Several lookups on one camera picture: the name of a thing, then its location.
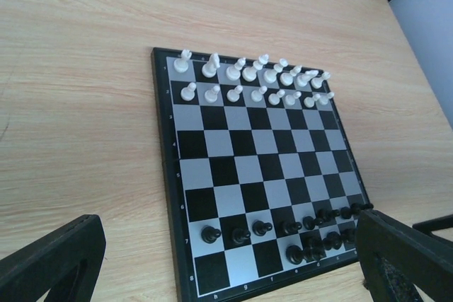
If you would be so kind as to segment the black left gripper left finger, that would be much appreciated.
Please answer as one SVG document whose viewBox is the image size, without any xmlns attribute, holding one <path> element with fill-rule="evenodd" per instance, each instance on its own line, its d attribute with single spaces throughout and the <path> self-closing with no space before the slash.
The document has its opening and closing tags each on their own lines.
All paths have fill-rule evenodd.
<svg viewBox="0 0 453 302">
<path fill-rule="evenodd" d="M 100 216 L 70 221 L 1 260 L 1 300 L 90 301 L 105 247 Z"/>
</svg>

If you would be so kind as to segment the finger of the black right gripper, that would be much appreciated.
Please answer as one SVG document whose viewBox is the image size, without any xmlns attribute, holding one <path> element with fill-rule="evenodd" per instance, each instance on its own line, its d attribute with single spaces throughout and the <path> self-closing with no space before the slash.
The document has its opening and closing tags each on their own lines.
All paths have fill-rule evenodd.
<svg viewBox="0 0 453 302">
<path fill-rule="evenodd" d="M 432 233 L 433 231 L 445 230 L 452 227 L 453 214 L 413 224 L 413 228 L 422 233 Z"/>
</svg>

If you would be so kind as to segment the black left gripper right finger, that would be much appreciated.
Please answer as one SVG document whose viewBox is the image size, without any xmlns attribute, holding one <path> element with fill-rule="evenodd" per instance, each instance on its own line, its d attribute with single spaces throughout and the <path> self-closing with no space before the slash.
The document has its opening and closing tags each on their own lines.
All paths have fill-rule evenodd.
<svg viewBox="0 0 453 302">
<path fill-rule="evenodd" d="M 374 301 L 452 300 L 452 241 L 376 210 L 360 213 L 356 248 Z"/>
</svg>

